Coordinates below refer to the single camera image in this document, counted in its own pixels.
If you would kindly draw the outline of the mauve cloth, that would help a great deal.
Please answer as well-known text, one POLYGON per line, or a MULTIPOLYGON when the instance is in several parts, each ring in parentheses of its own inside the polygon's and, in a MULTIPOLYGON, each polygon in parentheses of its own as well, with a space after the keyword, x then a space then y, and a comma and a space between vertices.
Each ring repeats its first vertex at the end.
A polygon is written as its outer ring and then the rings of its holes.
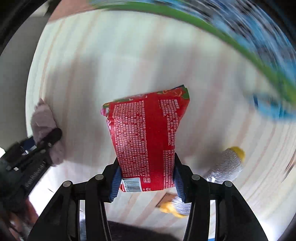
MULTIPOLYGON (((31 128, 35 143, 39 143, 56 127, 57 125, 49 105, 40 98, 35 105, 35 110, 31 117, 31 128)), ((49 150, 49 154, 54 166, 62 164, 65 157, 62 141, 56 142, 49 150)))

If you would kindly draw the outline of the silver yellow scrub sponge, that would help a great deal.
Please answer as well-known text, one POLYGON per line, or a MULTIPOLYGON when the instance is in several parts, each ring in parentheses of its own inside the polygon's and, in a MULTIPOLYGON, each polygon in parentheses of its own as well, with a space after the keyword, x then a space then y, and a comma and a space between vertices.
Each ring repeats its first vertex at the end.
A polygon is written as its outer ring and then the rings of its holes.
MULTIPOLYGON (((215 159, 214 166, 204 174, 203 178, 212 183, 222 184, 233 181, 243 169, 245 152, 234 146, 224 150, 215 159)), ((177 194, 166 193, 157 204, 163 213, 171 213, 177 218, 184 218, 190 214, 191 203, 184 203, 177 194)))

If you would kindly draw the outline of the red noodle packet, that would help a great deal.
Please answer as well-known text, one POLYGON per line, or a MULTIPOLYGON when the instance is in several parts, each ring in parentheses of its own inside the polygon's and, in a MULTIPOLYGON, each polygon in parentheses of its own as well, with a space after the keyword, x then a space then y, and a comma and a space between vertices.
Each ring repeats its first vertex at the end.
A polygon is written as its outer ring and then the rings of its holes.
POLYGON ((175 137, 189 102, 189 92, 181 85, 102 106, 121 170, 123 192, 174 186, 175 137))

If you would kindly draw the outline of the milk carton cardboard box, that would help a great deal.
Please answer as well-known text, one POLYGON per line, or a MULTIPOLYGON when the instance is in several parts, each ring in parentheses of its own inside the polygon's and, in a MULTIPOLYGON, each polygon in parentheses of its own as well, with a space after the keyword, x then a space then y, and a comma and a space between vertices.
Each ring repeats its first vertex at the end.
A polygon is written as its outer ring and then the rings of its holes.
POLYGON ((275 93, 250 101, 274 120, 295 119, 295 47, 254 1, 90 1, 97 9, 143 11, 181 20, 213 34, 250 60, 275 93))

